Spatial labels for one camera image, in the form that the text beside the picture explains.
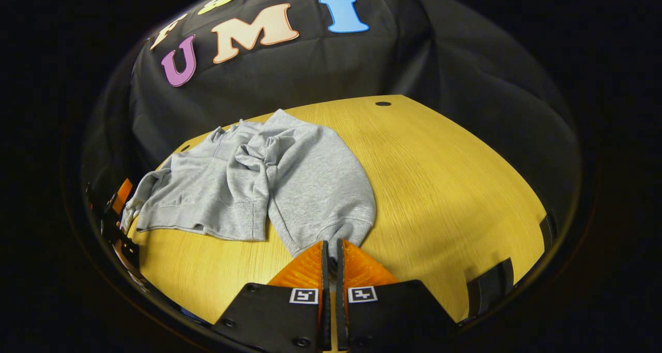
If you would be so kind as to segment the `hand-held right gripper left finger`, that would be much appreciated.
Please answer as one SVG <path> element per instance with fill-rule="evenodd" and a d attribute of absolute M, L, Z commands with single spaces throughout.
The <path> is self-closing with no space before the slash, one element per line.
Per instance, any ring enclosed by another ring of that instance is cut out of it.
<path fill-rule="evenodd" d="M 319 241 L 268 283 L 246 283 L 213 331 L 259 352 L 329 350 L 329 297 L 328 242 Z"/>

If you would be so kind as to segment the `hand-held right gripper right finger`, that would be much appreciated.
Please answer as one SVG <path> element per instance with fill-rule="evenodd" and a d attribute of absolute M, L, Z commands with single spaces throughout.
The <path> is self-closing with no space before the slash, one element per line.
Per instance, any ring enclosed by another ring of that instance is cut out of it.
<path fill-rule="evenodd" d="M 337 250 L 338 350 L 435 352 L 457 330 L 421 280 L 397 280 L 345 239 Z"/>

